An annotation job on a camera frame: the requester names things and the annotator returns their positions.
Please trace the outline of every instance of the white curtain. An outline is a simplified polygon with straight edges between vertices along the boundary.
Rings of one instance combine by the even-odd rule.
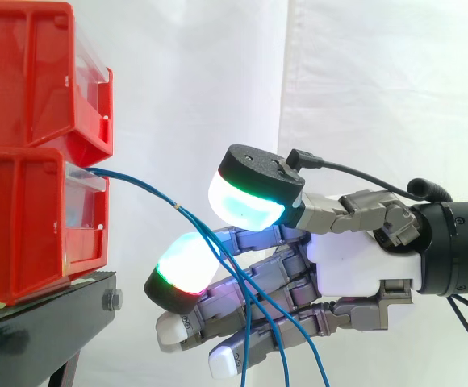
[[[292,148],[468,200],[468,1],[290,0],[278,150]],[[323,194],[375,189],[304,175]],[[315,340],[333,386],[468,385],[467,333],[445,299],[414,296],[387,332]],[[321,383],[306,346],[288,353],[294,384]],[[257,375],[282,383],[266,364]]]
[[[103,168],[130,173],[211,227],[224,226],[207,190],[227,147],[277,149],[287,3],[222,0],[72,1],[77,22],[114,71],[114,151]],[[161,353],[162,309],[143,285],[192,226],[170,206],[111,182],[109,264],[123,309],[80,356],[76,387],[236,386],[211,379],[212,340]]]

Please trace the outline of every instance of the blue wire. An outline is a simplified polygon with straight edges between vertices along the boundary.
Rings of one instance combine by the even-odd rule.
[[[202,223],[199,219],[196,219],[198,223],[200,224],[201,227],[207,227],[205,224]],[[212,235],[208,235],[209,238],[211,238],[217,245],[219,244],[219,248],[224,252],[225,255],[229,255],[228,251],[224,248],[223,244],[219,241],[218,237],[214,232],[211,231]],[[270,303],[275,309],[277,309],[279,312],[282,313],[284,317],[286,317],[288,320],[290,320],[293,325],[302,333],[304,338],[306,339],[307,343],[309,344],[311,350],[313,351],[313,355],[315,356],[316,363],[318,364],[318,368],[320,370],[320,373],[322,375],[322,379],[324,380],[324,384],[326,387],[330,387],[328,376],[324,370],[324,366],[322,365],[322,360],[320,359],[320,354],[318,353],[315,344],[313,343],[313,340],[309,337],[309,334],[306,332],[306,330],[293,318],[291,314],[286,312],[277,302],[275,302],[266,292],[257,285],[252,278],[247,276],[247,274],[241,270],[240,266],[235,260],[232,260],[232,265],[234,266],[235,270],[237,272],[240,272],[240,276],[244,278],[266,301]]]
[[[209,248],[213,252],[213,254],[216,256],[218,261],[229,271],[229,273],[237,280],[238,284],[241,287],[241,291],[243,293],[243,297],[245,299],[245,305],[247,306],[247,312],[246,312],[246,327],[245,327],[245,342],[244,342],[244,359],[243,359],[243,368],[241,372],[241,386],[244,387],[244,383],[246,380],[246,370],[248,367],[248,353],[249,353],[249,340],[250,340],[250,325],[252,322],[252,311],[250,309],[250,300],[252,299],[254,303],[257,305],[257,307],[261,310],[261,312],[265,315],[265,317],[268,319],[270,326],[272,327],[272,330],[274,331],[274,335],[279,347],[279,352],[281,354],[282,358],[282,366],[284,368],[284,379],[285,379],[285,384],[286,387],[290,386],[290,377],[289,377],[289,371],[288,371],[288,366],[287,366],[287,361],[286,361],[286,354],[284,353],[284,346],[282,344],[282,339],[280,336],[280,331],[278,330],[277,326],[275,325],[274,320],[271,318],[271,316],[267,313],[265,310],[264,306],[253,296],[253,294],[248,290],[246,287],[244,281],[240,279],[240,277],[232,271],[231,268],[229,268],[223,261],[220,255],[217,255],[216,250],[212,247],[210,240],[207,238],[207,234],[213,235],[213,237],[216,239],[215,244],[218,245],[218,248],[224,250],[224,253],[226,253],[227,258],[229,262],[233,265],[234,258],[229,252],[226,252],[224,249],[223,244],[217,239],[216,234],[214,231],[212,231],[209,227],[207,227],[202,221],[200,221],[198,218],[196,218],[193,214],[191,214],[189,211],[186,209],[182,208],[181,206],[177,206],[177,203],[172,200],[171,198],[167,197],[164,195],[161,191],[155,189],[151,185],[145,183],[144,181],[141,181],[139,179],[136,179],[135,177],[123,174],[123,173],[117,173],[113,171],[109,171],[106,169],[101,169],[101,168],[87,168],[87,171],[94,173],[96,175],[101,175],[104,177],[111,177],[114,179],[126,181],[128,183],[131,183],[133,185],[136,185],[149,193],[163,199],[164,201],[168,202],[171,206],[175,207],[178,212],[180,212],[182,215],[184,215],[187,220],[189,220],[193,226],[196,228],[198,233],[205,239],[206,243],[209,245]],[[237,266],[236,269],[237,272],[242,272],[240,269],[239,265]]]
[[[245,297],[245,303],[247,306],[247,314],[251,314],[251,310],[249,308],[250,304],[250,299],[256,304],[256,306],[261,310],[261,312],[265,315],[266,319],[268,320],[270,326],[272,327],[272,330],[274,331],[275,339],[277,341],[277,345],[279,347],[279,351],[281,352],[281,357],[282,357],[282,366],[284,368],[285,372],[285,381],[286,381],[286,387],[289,386],[289,376],[288,376],[288,370],[287,370],[287,362],[286,362],[286,356],[284,354],[284,346],[282,345],[282,339],[279,333],[279,330],[277,326],[275,325],[275,322],[271,318],[271,316],[268,314],[268,312],[265,310],[265,307],[256,299],[254,294],[248,290],[246,287],[246,284],[244,281],[247,281],[265,300],[267,300],[270,305],[272,305],[275,309],[279,310],[284,317],[286,317],[288,320],[290,320],[297,329],[301,332],[301,334],[304,336],[306,339],[307,343],[311,347],[311,350],[313,351],[313,354],[316,359],[316,363],[318,364],[320,373],[322,374],[322,378],[324,380],[324,383],[326,387],[330,387],[327,375],[324,370],[324,366],[322,365],[322,361],[320,359],[320,355],[318,351],[316,350],[315,344],[309,337],[309,334],[300,326],[300,324],[289,314],[286,312],[279,304],[277,304],[268,294],[266,294],[263,289],[261,289],[253,280],[250,278],[238,265],[238,263],[233,259],[232,255],[230,252],[228,252],[224,245],[219,241],[218,237],[216,234],[209,228],[207,225],[205,225],[202,221],[200,221],[198,218],[196,218],[193,214],[191,214],[189,211],[186,209],[182,208],[181,206],[177,206],[177,203],[170,199],[169,197],[165,196],[162,192],[158,191],[157,189],[153,188],[151,185],[135,179],[134,177],[122,174],[122,173],[116,173],[113,171],[109,171],[106,169],[99,169],[99,168],[88,168],[87,169],[89,172],[95,173],[97,175],[105,176],[105,177],[112,177],[115,179],[123,180],[132,183],[133,185],[137,185],[142,189],[145,189],[151,194],[154,194],[155,196],[158,196],[159,198],[165,200],[168,202],[171,206],[174,206],[178,212],[180,212],[182,215],[184,215],[185,218],[187,218],[193,226],[196,228],[198,233],[205,239],[206,243],[209,245],[209,248],[212,250],[216,258],[218,258],[219,262],[227,269],[227,271],[238,281],[238,284],[240,284],[240,287],[243,291],[243,295]],[[211,241],[209,238],[218,246],[218,248],[225,254],[225,256],[228,258],[229,263],[232,265],[234,270],[229,268],[227,264],[224,263],[224,261],[221,259],[220,255],[216,253],[216,250],[212,247]],[[249,319],[247,318],[247,327],[249,327]],[[249,329],[246,329],[246,336],[245,336],[245,343],[244,343],[244,361],[243,361],[243,373],[242,373],[242,383],[244,383],[244,374],[246,371],[247,363],[248,363],[248,353],[249,353],[249,346],[248,346],[248,340],[249,339]]]
[[[240,268],[240,266],[234,260],[231,253],[225,249],[224,245],[219,241],[218,237],[216,236],[213,230],[207,227],[200,219],[196,218],[188,210],[182,207],[179,207],[178,212],[184,215],[184,217],[187,218],[194,225],[194,227],[197,229],[197,231],[200,233],[200,235],[204,238],[206,243],[209,245],[209,248],[211,249],[213,254],[216,256],[216,259],[237,280],[238,284],[241,287],[241,291],[243,292],[243,296],[244,296],[247,308],[250,307],[250,300],[252,300],[253,303],[256,304],[257,308],[259,308],[259,310],[265,315],[270,327],[272,328],[272,331],[274,332],[275,341],[277,342],[278,350],[281,355],[282,368],[284,369],[284,384],[286,387],[290,387],[290,373],[288,370],[288,362],[286,360],[286,354],[284,353],[284,344],[282,342],[281,332],[278,329],[277,325],[275,324],[275,321],[272,319],[272,317],[266,310],[266,308],[259,302],[259,300],[257,300],[256,296],[252,292],[249,291],[249,289],[246,287],[246,284],[241,279],[242,278],[241,276],[242,275],[246,276],[246,274],[244,274],[244,271]],[[229,263],[232,265],[232,267],[236,268],[235,269],[236,271],[232,270],[232,268],[229,268],[228,265],[221,258],[221,255],[218,254],[216,250],[212,247],[211,239],[213,241],[215,240],[215,244],[227,256]],[[250,323],[252,319],[252,311],[250,309],[247,309],[247,316],[249,314],[250,314],[250,319],[247,317],[247,325],[245,327],[244,359],[243,359],[243,368],[242,368],[242,373],[241,373],[241,385],[242,386],[244,386],[243,375],[246,375],[246,368],[247,368],[248,358],[249,358],[249,340],[250,340],[249,328],[250,328]]]

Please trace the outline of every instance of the green light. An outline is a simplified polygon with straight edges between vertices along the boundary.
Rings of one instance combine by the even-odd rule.
[[[261,231],[277,221],[284,206],[237,189],[216,173],[209,188],[209,203],[225,222],[250,231]]]
[[[157,263],[157,271],[183,292],[200,294],[212,281],[219,262],[198,232],[182,235],[169,246]]]

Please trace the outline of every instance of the metal screw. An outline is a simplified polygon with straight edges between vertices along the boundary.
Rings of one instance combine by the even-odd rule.
[[[123,306],[123,291],[119,289],[107,290],[103,295],[103,309],[114,311]]]

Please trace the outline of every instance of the black shelf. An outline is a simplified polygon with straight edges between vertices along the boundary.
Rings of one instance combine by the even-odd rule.
[[[0,387],[70,386],[77,355],[113,319],[115,273],[95,272],[20,306],[0,310]]]

